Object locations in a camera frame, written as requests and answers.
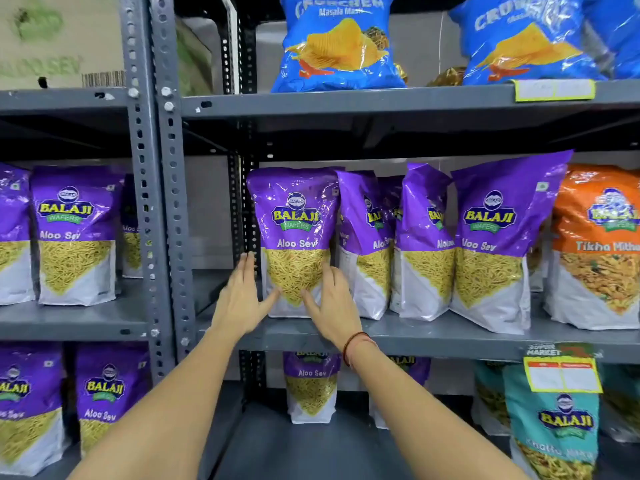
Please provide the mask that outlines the brown cardboard box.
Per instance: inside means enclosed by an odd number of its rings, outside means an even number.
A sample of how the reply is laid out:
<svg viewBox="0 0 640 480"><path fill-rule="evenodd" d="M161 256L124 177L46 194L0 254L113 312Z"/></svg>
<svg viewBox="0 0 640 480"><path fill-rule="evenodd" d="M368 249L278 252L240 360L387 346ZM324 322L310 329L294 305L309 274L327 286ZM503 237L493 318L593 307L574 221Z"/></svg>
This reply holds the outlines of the brown cardboard box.
<svg viewBox="0 0 640 480"><path fill-rule="evenodd" d="M0 0L0 90L125 85L120 0Z"/></svg>

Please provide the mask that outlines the teal snack packet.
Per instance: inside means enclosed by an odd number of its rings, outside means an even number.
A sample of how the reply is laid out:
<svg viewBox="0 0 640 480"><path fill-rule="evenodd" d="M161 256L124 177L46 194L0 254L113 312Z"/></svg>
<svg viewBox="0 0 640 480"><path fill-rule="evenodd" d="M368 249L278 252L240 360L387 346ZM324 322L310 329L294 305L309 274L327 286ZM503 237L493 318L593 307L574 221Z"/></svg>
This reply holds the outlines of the teal snack packet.
<svg viewBox="0 0 640 480"><path fill-rule="evenodd" d="M514 463L531 480L594 480L600 396L533 392L521 364L502 376Z"/></svg>
<svg viewBox="0 0 640 480"><path fill-rule="evenodd" d="M478 360L474 363L474 396L471 416L490 436L510 436L503 370L508 362Z"/></svg>

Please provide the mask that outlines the yellow shelf price label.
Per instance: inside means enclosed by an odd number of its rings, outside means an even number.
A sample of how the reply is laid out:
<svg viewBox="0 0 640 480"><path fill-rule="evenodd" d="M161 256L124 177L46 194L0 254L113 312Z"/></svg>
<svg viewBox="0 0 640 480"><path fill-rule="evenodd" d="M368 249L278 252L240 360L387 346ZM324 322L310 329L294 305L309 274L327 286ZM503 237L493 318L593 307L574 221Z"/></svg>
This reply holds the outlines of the yellow shelf price label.
<svg viewBox="0 0 640 480"><path fill-rule="evenodd" d="M517 103L585 101L596 96L596 82L591 79L511 81L515 87Z"/></svg>

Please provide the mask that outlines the person's left forearm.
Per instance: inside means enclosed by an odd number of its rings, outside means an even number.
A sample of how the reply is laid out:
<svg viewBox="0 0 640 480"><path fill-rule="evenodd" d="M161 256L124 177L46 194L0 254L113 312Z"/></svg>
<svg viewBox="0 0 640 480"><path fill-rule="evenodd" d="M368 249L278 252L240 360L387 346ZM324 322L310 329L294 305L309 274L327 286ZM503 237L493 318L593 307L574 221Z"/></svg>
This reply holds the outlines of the person's left forearm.
<svg viewBox="0 0 640 480"><path fill-rule="evenodd" d="M244 405L243 386L224 381L245 332L212 326L196 348L80 461L67 480L205 480Z"/></svg>

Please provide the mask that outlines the blue chips bag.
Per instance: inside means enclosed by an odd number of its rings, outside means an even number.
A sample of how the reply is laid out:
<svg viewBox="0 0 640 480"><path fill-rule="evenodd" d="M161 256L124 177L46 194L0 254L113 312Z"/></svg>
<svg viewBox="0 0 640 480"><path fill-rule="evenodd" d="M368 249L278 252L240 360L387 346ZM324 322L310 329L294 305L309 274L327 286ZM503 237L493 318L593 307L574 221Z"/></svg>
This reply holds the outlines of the blue chips bag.
<svg viewBox="0 0 640 480"><path fill-rule="evenodd" d="M287 33L272 93L397 89L389 35L394 0L280 0Z"/></svg>
<svg viewBox="0 0 640 480"><path fill-rule="evenodd" d="M584 49L585 0L466 0L449 11L468 64L464 86L605 80Z"/></svg>
<svg viewBox="0 0 640 480"><path fill-rule="evenodd" d="M584 0L594 59L610 79L640 80L640 0Z"/></svg>

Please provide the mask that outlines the purple snack packet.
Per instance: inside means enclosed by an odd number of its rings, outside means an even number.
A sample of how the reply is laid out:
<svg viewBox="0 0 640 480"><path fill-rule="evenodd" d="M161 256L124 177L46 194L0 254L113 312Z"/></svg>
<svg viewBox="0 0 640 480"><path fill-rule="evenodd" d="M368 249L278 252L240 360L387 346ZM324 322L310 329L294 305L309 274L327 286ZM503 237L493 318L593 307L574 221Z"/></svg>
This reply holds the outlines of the purple snack packet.
<svg viewBox="0 0 640 480"><path fill-rule="evenodd" d="M402 197L403 175L378 177L381 193L381 208L392 235L396 231L396 218Z"/></svg>
<svg viewBox="0 0 640 480"><path fill-rule="evenodd" d="M128 173L124 178L120 205L122 228L121 268L124 278L142 279L142 259L140 253L140 231L134 176Z"/></svg>
<svg viewBox="0 0 640 480"><path fill-rule="evenodd" d="M246 180L260 231L264 295L279 289L268 313L306 319L301 291L321 298L323 263L330 263L340 204L335 168L259 168Z"/></svg>
<svg viewBox="0 0 640 480"><path fill-rule="evenodd" d="M372 171L338 170L337 176L338 267L359 315L379 321L390 300L393 233L381 205L378 179Z"/></svg>
<svg viewBox="0 0 640 480"><path fill-rule="evenodd" d="M409 163L402 181L391 268L390 309L432 322L451 302L455 244L445 227L451 177L427 163Z"/></svg>
<svg viewBox="0 0 640 480"><path fill-rule="evenodd" d="M0 162L0 306L35 300L30 172Z"/></svg>
<svg viewBox="0 0 640 480"><path fill-rule="evenodd" d="M76 346L76 411L81 456L152 388L148 346L92 342Z"/></svg>
<svg viewBox="0 0 640 480"><path fill-rule="evenodd" d="M430 358L407 355L388 355L388 358L407 373L407 375L409 375L421 387L426 387L431 369ZM388 430L387 423L375 404L372 395L369 395L369 416L372 418L377 429Z"/></svg>
<svg viewBox="0 0 640 480"><path fill-rule="evenodd" d="M335 412L341 355L290 351L282 355L291 422L329 424Z"/></svg>
<svg viewBox="0 0 640 480"><path fill-rule="evenodd" d="M93 306L116 298L124 183L123 172L110 166L33 168L39 305Z"/></svg>
<svg viewBox="0 0 640 480"><path fill-rule="evenodd" d="M527 254L573 155L565 150L451 172L458 203L452 311L493 333L530 329Z"/></svg>
<svg viewBox="0 0 640 480"><path fill-rule="evenodd" d="M0 342L0 476L34 477L62 459L65 377L61 343Z"/></svg>

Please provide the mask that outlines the grey metal shelving rack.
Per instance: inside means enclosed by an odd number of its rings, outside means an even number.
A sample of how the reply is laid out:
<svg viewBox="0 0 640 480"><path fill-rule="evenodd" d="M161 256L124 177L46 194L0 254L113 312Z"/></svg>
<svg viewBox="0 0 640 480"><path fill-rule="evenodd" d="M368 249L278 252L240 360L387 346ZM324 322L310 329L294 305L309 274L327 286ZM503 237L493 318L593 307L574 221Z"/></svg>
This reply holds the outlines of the grey metal shelving rack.
<svg viewBox="0 0 640 480"><path fill-rule="evenodd" d="M584 150L603 143L604 150L633 150L640 164L640 80L596 83L593 100L516 102L515 85L339 90L318 93L258 94L255 26L251 15L238 16L236 0L178 0L179 8L224 6L222 71L228 70L224 95L182 96L178 88L175 1L150 0L151 40L154 44L159 145L164 177L167 239L166 274L172 290L177 362L204 336L227 271L209 270L214 288L196 312L194 253L196 241L189 222L185 155L227 158L228 227L213 224L214 234L231 238L237 262L245 250L260 253L260 233L246 176L260 163L361 162L391 157L451 156L479 158L481 150L534 150L546 153L561 143L578 143ZM234 351L240 381L223 386L222 417L212 423L202 456L204 480L294 480L295 459L303 441L324 441L308 457L331 468L356 471L368 467L367 478L409 477L388 432L376 429L366 413L361 392L345 392L337 420L325 427L295 427L275 410L284 393L266 387L266 353L292 347L333 352L309 319L265 319Z"/></svg>
<svg viewBox="0 0 640 480"><path fill-rule="evenodd" d="M37 300L0 305L0 342L145 342L154 385L176 365L163 177L150 36L149 0L118 0L125 86L0 90L0 119L52 137L71 138L84 127L60 121L68 113L127 110L139 223L143 279L124 284L124 297L84 306L39 305Z"/></svg>

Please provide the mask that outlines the yellow hanging price tag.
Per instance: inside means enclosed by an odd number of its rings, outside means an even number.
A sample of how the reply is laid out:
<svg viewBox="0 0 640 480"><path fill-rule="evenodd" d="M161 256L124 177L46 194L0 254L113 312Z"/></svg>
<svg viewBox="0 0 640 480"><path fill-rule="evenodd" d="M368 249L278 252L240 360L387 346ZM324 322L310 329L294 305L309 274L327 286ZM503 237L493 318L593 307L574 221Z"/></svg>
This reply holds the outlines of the yellow hanging price tag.
<svg viewBox="0 0 640 480"><path fill-rule="evenodd" d="M526 349L523 364L533 392L601 394L597 361L602 357L601 351L587 343L543 343Z"/></svg>

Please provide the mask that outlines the orange snack packet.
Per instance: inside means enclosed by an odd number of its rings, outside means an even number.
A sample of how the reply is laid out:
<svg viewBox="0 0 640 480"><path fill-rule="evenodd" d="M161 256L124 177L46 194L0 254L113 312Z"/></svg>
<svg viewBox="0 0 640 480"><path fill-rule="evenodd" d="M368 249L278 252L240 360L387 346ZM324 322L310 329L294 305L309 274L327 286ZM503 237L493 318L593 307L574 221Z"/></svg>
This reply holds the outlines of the orange snack packet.
<svg viewBox="0 0 640 480"><path fill-rule="evenodd" d="M640 171L568 166L551 213L544 293L553 321L640 329Z"/></svg>

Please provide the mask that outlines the person's right forearm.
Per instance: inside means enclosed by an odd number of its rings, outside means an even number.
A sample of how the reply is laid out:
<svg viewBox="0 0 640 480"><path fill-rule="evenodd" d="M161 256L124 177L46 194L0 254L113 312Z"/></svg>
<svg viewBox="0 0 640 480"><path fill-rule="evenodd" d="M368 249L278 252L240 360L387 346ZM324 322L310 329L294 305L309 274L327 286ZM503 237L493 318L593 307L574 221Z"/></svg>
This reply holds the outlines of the person's right forearm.
<svg viewBox="0 0 640 480"><path fill-rule="evenodd" d="M362 333L346 359L372 395L418 480L529 480L488 439L421 387Z"/></svg>

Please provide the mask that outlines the person's left hand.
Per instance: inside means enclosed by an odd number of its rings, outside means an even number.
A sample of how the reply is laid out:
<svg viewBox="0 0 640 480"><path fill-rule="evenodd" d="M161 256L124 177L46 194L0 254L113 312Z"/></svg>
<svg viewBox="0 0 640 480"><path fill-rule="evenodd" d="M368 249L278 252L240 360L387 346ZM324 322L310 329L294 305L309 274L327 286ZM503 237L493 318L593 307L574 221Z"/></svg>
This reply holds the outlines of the person's left hand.
<svg viewBox="0 0 640 480"><path fill-rule="evenodd" d="M242 253L226 286L220 292L209 331L236 344L245 334L256 329L259 317L257 285L254 275L255 254Z"/></svg>

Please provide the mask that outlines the person's right hand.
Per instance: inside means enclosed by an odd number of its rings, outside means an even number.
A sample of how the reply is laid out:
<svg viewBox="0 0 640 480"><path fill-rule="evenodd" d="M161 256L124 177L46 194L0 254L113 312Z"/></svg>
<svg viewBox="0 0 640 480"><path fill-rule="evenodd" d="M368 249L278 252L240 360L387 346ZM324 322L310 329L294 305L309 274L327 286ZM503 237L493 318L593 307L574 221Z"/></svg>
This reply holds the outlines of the person's right hand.
<svg viewBox="0 0 640 480"><path fill-rule="evenodd" d="M323 262L321 303L324 325L316 325L322 336L343 352L350 340L363 333L349 284L340 269Z"/></svg>

